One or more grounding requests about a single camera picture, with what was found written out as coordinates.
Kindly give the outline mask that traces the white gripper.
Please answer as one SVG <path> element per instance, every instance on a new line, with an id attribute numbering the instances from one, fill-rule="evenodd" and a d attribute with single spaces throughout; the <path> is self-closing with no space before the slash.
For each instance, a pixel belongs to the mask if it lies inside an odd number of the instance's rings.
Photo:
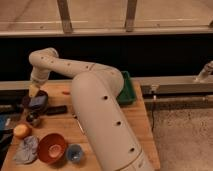
<path id="1" fill-rule="evenodd" d="M 49 79 L 50 71 L 47 69 L 34 68 L 30 75 L 30 80 L 33 84 L 29 86 L 29 96 L 35 97 L 42 85 Z"/>

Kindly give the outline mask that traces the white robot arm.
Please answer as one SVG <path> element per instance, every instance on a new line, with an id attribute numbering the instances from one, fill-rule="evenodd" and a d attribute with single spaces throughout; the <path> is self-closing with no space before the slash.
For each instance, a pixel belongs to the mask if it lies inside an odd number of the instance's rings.
<path id="1" fill-rule="evenodd" d="M 154 171 L 131 129 L 117 96 L 124 78 L 115 67 L 61 59 L 53 48 L 29 55 L 34 89 L 46 83 L 54 71 L 72 79 L 71 101 L 102 171 Z"/>

